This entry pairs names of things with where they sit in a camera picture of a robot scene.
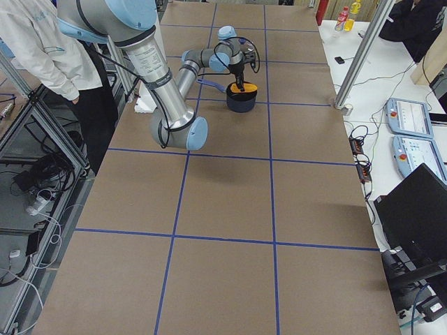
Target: blue tape line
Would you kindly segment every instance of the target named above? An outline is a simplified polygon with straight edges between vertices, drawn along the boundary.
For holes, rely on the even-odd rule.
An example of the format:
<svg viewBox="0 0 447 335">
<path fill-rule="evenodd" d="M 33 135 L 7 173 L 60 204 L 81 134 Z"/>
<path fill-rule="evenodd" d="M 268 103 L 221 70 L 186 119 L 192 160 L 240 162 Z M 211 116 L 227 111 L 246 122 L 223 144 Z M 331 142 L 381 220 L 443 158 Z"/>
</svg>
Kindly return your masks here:
<svg viewBox="0 0 447 335">
<path fill-rule="evenodd" d="M 314 107 L 332 107 L 329 103 L 273 103 L 269 105 L 290 105 L 290 106 L 314 106 Z"/>
<path fill-rule="evenodd" d="M 145 154 L 166 154 L 166 155 L 186 156 L 186 153 L 174 152 L 174 151 L 157 151 L 157 150 L 127 149 L 127 148 L 108 148 L 108 150 L 110 150 L 110 151 L 142 152 Z"/>
<path fill-rule="evenodd" d="M 265 12 L 265 5 L 263 6 L 264 12 L 264 28 L 267 28 L 267 18 Z M 272 203 L 272 237 L 273 237 L 273 273 L 274 273 L 274 305 L 276 312 L 276 325 L 277 335 L 281 334 L 281 323 L 279 319 L 279 283 L 278 283 L 278 257 L 277 257 L 277 228 L 275 222 L 275 208 L 274 208 L 274 178 L 273 178 L 273 150 L 272 150 L 272 127 L 271 127 L 271 115 L 270 115 L 270 91 L 269 91 L 269 77 L 268 77 L 268 42 L 267 42 L 267 30 L 264 29 L 264 41 L 265 41 L 265 81 L 267 87 L 267 114 L 268 114 L 268 151 L 270 158 L 270 200 Z"/>
<path fill-rule="evenodd" d="M 171 260 L 172 255 L 173 255 L 175 232 L 177 230 L 177 223 L 178 223 L 178 220 L 179 220 L 180 208 L 182 206 L 183 190 L 184 190 L 184 185 L 185 185 L 185 181 L 186 181 L 186 173 L 188 171 L 188 163 L 189 163 L 189 156 L 186 157 L 186 162 L 184 164 L 182 187 L 180 188 L 179 201 L 178 201 L 178 204 L 177 204 L 177 211 L 175 213 L 173 235 L 172 235 L 172 237 L 170 239 L 168 261 L 167 261 L 167 264 L 166 264 L 165 276 L 163 278 L 163 285 L 161 287 L 161 296 L 160 296 L 160 302 L 159 302 L 159 310 L 158 310 L 157 315 L 156 315 L 156 323 L 155 323 L 155 328 L 154 328 L 154 335 L 157 335 L 158 332 L 159 332 L 161 311 L 163 309 L 163 300 L 164 300 L 165 292 L 166 292 L 166 283 L 168 282 L 170 260 Z"/>
<path fill-rule="evenodd" d="M 295 159 L 280 159 L 273 158 L 274 162 L 287 162 L 287 163 L 306 163 L 306 164 L 321 164 L 321 165 L 341 165 L 341 166 L 356 166 L 354 163 L 337 163 L 337 162 L 320 162 L 320 161 L 301 161 Z"/>
<path fill-rule="evenodd" d="M 214 5 L 214 13 L 212 16 L 212 23 L 211 25 L 214 26 L 214 19 L 216 17 L 216 11 L 217 11 L 217 5 Z M 210 35 L 208 37 L 208 47 L 210 46 L 211 43 L 211 37 L 212 37 L 212 28 L 210 29 Z M 199 88 L 199 92 L 198 92 L 198 100 L 197 100 L 197 106 L 196 106 L 196 110 L 198 110 L 199 108 L 199 104 L 200 104 L 200 95 L 202 94 L 202 85 L 200 85 Z M 154 328 L 154 335 L 158 335 L 159 332 L 159 325 L 160 325 L 160 318 L 161 318 L 161 312 L 163 309 L 163 300 L 164 300 L 164 295 L 165 295 L 165 291 L 166 291 L 166 283 L 168 281 L 168 275 L 169 275 L 169 266 L 170 266 L 170 260 L 171 260 L 171 256 L 173 254 L 173 247 L 174 247 L 174 240 L 175 240 L 175 233 L 177 230 L 177 223 L 179 220 L 179 214 L 180 214 L 180 207 L 182 206 L 182 199 L 183 199 L 183 190 L 184 190 L 184 185 L 185 185 L 185 181 L 186 181 L 186 173 L 188 171 L 188 164 L 189 164 L 189 157 L 190 157 L 190 151 L 188 151 L 188 154 L 186 156 L 186 162 L 184 164 L 184 171 L 183 171 L 183 179 L 182 179 L 182 187 L 180 189 L 180 195 L 179 195 L 179 202 L 177 205 L 177 211 L 175 213 L 175 222 L 174 222 L 174 228 L 173 228 L 173 237 L 170 240 L 170 247 L 169 247 L 169 255 L 168 255 L 168 263 L 166 265 L 166 271 L 165 271 L 165 277 L 163 280 L 163 286 L 161 289 L 161 296 L 160 296 L 160 302 L 159 302 L 159 310 L 157 313 L 157 317 L 156 317 L 156 324 L 155 324 L 155 328 Z"/>
<path fill-rule="evenodd" d="M 320 165 L 341 165 L 341 166 L 355 166 L 354 163 L 338 163 L 338 162 L 323 162 L 323 161 L 304 161 L 298 159 L 282 159 L 282 158 L 263 158 L 263 157 L 244 157 L 244 156 L 223 156 L 223 155 L 211 155 L 211 154 L 195 154 L 195 153 L 182 153 L 171 151 L 154 151 L 143 149 L 121 149 L 121 148 L 109 148 L 110 151 L 127 151 L 127 152 L 141 152 L 145 154 L 161 154 L 161 155 L 177 155 L 177 156 L 195 156 L 195 157 L 209 157 L 209 158 L 228 158 L 228 159 L 245 159 L 251 161 L 272 161 L 272 162 L 286 162 L 286 163 L 302 163 L 302 164 L 320 164 Z"/>
<path fill-rule="evenodd" d="M 109 230 L 109 229 L 96 229 L 96 228 L 75 228 L 76 232 L 102 232 L 105 234 L 119 234 L 119 235 L 142 235 L 153 237 L 172 237 L 171 234 L 163 234 L 159 232 L 136 232 L 132 230 Z"/>
<path fill-rule="evenodd" d="M 216 101 L 218 103 L 225 103 L 224 99 L 208 99 L 208 98 L 187 98 L 187 100 L 201 100 L 201 101 Z M 311 107 L 332 107 L 328 103 L 273 103 L 271 101 L 256 101 L 259 105 L 290 105 L 290 106 L 311 106 Z"/>
<path fill-rule="evenodd" d="M 328 63 L 314 63 L 311 61 L 261 61 L 261 62 L 278 63 L 278 64 L 328 65 Z"/>
<path fill-rule="evenodd" d="M 269 158 L 262 157 L 244 157 L 244 156 L 221 156 L 221 155 L 211 155 L 211 154 L 191 154 L 195 157 L 210 157 L 210 158 L 229 158 L 229 159 L 246 159 L 251 161 L 269 161 Z"/>
<path fill-rule="evenodd" d="M 271 244 L 271 245 L 274 244 L 274 242 L 272 242 L 272 241 L 260 241 L 260 240 L 256 240 L 256 239 L 232 239 L 232 238 L 225 238 L 225 237 L 208 237 L 208 236 L 193 236 L 193 235 L 175 235 L 175 238 L 197 239 L 197 240 L 204 240 L 204 241 L 237 242 L 237 243 L 248 243 L 248 244 Z"/>
<path fill-rule="evenodd" d="M 185 25 L 185 24 L 160 24 L 162 27 L 180 27 L 180 28 L 216 28 L 214 23 L 212 26 L 194 26 L 194 25 Z M 242 28 L 235 27 L 235 29 L 245 29 L 245 30 L 259 30 L 259 31 L 296 31 L 300 33 L 319 33 L 318 30 L 301 30 L 301 29 L 261 29 L 261 28 Z"/>
<path fill-rule="evenodd" d="M 378 248 L 370 248 L 366 246 L 336 246 L 330 244 L 310 244 L 310 243 L 297 243 L 297 242 L 281 242 L 277 241 L 261 241 L 258 239 L 235 239 L 225 237 L 209 237 L 209 236 L 195 236 L 195 235 L 182 235 L 182 234 L 164 234 L 160 232 L 137 232 L 132 230 L 109 230 L 109 229 L 97 229 L 97 228 L 75 228 L 76 232 L 97 232 L 101 234 L 118 234 L 118 235 L 136 235 L 136 236 L 150 236 L 150 237 L 165 237 L 172 239 L 193 239 L 200 241 L 220 241 L 220 242 L 236 242 L 236 243 L 248 243 L 248 244 L 268 244 L 277 246 L 295 246 L 298 248 L 318 248 L 318 249 L 337 249 L 337 250 L 354 250 L 354 251 L 380 251 Z"/>
<path fill-rule="evenodd" d="M 308 243 L 293 243 L 293 242 L 277 242 L 278 246 L 301 246 L 303 248 L 318 248 L 318 249 L 337 249 L 337 250 L 356 250 L 356 251 L 380 251 L 378 248 L 369 248 L 364 246 L 331 246 L 327 244 L 308 244 Z"/>
<path fill-rule="evenodd" d="M 160 24 L 161 27 L 182 27 L 182 28 L 211 28 L 210 26 L 195 26 L 185 24 Z"/>
</svg>

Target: person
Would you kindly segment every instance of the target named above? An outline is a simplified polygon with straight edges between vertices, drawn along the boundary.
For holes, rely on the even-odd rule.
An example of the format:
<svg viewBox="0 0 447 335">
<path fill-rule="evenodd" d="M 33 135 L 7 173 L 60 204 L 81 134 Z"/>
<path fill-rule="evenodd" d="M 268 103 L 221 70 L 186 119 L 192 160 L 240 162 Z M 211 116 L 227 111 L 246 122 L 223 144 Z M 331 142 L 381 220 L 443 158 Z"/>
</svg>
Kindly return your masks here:
<svg viewBox="0 0 447 335">
<path fill-rule="evenodd" d="M 2 0 L 0 38 L 42 84 L 64 98 L 78 118 L 91 169 L 98 173 L 118 110 L 99 56 L 63 35 L 50 0 Z"/>
<path fill-rule="evenodd" d="M 441 33 L 446 0 L 401 0 L 391 10 L 379 36 L 403 42 L 418 63 Z"/>
</svg>

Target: black pants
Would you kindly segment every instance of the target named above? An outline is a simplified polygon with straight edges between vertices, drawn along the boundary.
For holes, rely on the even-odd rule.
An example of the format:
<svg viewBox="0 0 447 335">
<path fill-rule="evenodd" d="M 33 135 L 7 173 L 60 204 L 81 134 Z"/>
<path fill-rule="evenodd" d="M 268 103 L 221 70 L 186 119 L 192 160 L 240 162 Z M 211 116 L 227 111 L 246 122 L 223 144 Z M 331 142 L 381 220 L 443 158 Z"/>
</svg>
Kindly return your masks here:
<svg viewBox="0 0 447 335">
<path fill-rule="evenodd" d="M 79 101 L 76 105 L 68 100 L 66 104 L 78 118 L 82 137 L 87 145 L 87 158 L 90 167 L 97 174 L 115 131 L 118 109 L 103 62 L 88 47 L 86 47 L 86 51 L 101 77 L 103 86 L 80 91 Z"/>
</svg>

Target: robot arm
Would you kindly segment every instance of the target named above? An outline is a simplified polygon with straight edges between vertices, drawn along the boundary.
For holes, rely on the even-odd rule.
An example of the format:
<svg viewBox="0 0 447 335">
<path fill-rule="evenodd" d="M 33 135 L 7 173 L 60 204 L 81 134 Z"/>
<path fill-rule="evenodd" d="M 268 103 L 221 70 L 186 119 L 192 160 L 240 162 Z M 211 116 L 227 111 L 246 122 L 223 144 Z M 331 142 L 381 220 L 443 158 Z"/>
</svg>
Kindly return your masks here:
<svg viewBox="0 0 447 335">
<path fill-rule="evenodd" d="M 107 43 L 110 36 L 126 51 L 157 105 L 150 126 L 156 142 L 162 147 L 197 150 L 206 141 L 207 122 L 186 105 L 186 95 L 203 67 L 218 72 L 227 68 L 243 90 L 244 52 L 234 29 L 221 28 L 214 49 L 184 53 L 183 67 L 174 80 L 154 39 L 156 16 L 154 0 L 58 1 L 59 27 L 64 34 L 93 43 Z"/>
</svg>

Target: white jacket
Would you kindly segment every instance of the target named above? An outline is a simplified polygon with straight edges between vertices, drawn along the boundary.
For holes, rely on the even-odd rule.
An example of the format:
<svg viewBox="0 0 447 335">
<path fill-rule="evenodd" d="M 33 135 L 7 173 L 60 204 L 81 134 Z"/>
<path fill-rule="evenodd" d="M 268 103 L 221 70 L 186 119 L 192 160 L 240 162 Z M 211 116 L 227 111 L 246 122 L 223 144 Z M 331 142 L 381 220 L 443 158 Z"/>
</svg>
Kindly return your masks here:
<svg viewBox="0 0 447 335">
<path fill-rule="evenodd" d="M 60 32 L 50 0 L 1 0 L 0 38 L 24 68 L 70 101 L 78 90 L 102 86 L 83 46 Z"/>
</svg>

